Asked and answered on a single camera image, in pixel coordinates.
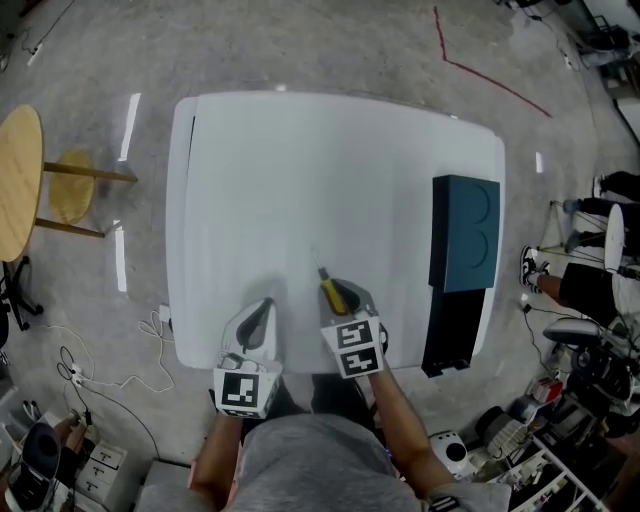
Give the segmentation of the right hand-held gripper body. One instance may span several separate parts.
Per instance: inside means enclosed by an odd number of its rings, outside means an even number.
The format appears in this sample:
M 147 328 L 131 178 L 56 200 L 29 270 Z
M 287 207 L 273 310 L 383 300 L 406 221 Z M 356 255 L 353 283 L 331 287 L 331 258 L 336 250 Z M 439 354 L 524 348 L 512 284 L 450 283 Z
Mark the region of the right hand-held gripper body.
M 359 295 L 360 306 L 354 314 L 343 315 L 332 280 L 329 286 L 320 286 L 332 309 L 332 325 L 320 328 L 320 332 L 334 355 L 341 376 L 350 379 L 380 372 L 384 367 L 389 334 L 380 320 L 372 295 L 359 285 L 344 280 Z

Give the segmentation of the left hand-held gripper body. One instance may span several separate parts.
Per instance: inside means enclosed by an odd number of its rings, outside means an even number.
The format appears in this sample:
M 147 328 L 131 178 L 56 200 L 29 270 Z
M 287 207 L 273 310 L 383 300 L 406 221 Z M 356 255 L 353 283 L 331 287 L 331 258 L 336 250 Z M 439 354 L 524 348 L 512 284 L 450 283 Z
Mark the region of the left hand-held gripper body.
M 217 410 L 239 418 L 264 418 L 283 371 L 275 301 L 266 297 L 226 324 L 213 368 Z

